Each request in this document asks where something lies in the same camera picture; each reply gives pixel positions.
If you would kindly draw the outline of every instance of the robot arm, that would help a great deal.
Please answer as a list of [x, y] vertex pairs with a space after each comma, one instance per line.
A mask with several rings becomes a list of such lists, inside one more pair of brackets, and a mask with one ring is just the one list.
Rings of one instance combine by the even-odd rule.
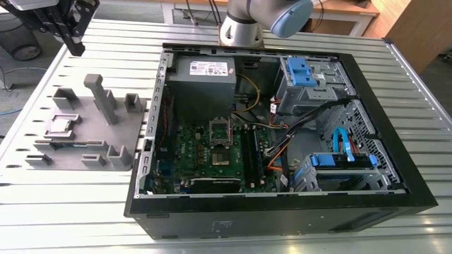
[[[263, 27], [287, 38], [306, 24], [319, 0], [230, 0], [220, 40], [227, 46], [259, 47]], [[86, 47], [82, 37], [99, 7], [99, 0], [0, 0], [0, 6], [28, 28], [52, 33], [74, 56]]]
[[0, 0], [0, 6], [31, 29], [52, 33], [66, 43], [74, 56], [86, 47], [82, 37], [99, 7], [99, 0]]
[[263, 28], [278, 37], [295, 35], [310, 19], [319, 0], [230, 0], [228, 16], [220, 29], [227, 46], [259, 47]]

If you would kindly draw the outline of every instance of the open computer tower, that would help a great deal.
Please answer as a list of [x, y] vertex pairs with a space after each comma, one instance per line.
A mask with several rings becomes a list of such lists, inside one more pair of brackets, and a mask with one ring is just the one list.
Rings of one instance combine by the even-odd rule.
[[360, 231], [436, 200], [354, 56], [164, 44], [126, 216], [154, 239]]

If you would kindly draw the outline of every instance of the motherboard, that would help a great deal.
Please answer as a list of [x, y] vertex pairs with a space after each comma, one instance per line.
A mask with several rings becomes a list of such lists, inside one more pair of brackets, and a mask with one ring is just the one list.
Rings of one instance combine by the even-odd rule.
[[175, 159], [159, 161], [162, 178], [150, 183], [154, 191], [166, 194], [276, 192], [276, 174], [264, 166], [270, 131], [231, 125], [222, 118], [206, 124], [179, 126]]

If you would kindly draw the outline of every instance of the slotted aluminum table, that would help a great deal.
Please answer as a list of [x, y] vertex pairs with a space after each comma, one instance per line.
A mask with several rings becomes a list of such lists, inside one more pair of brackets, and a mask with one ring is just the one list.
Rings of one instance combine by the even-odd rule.
[[155, 242], [123, 216], [130, 172], [28, 170], [59, 87], [90, 91], [87, 73], [102, 74], [115, 96], [151, 97], [162, 43], [216, 44], [215, 28], [94, 20], [87, 51], [63, 48], [0, 146], [0, 250], [44, 253], [450, 253], [452, 249], [452, 121], [398, 49], [379, 39], [299, 34], [266, 46], [351, 53], [384, 106], [439, 207], [359, 232], [290, 237], [183, 239]]

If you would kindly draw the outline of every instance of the trash bin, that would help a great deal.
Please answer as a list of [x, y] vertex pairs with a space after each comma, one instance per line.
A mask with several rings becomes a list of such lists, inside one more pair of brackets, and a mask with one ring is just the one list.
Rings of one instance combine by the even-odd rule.
[[11, 13], [0, 14], [0, 46], [19, 61], [31, 60], [42, 53], [34, 32]]

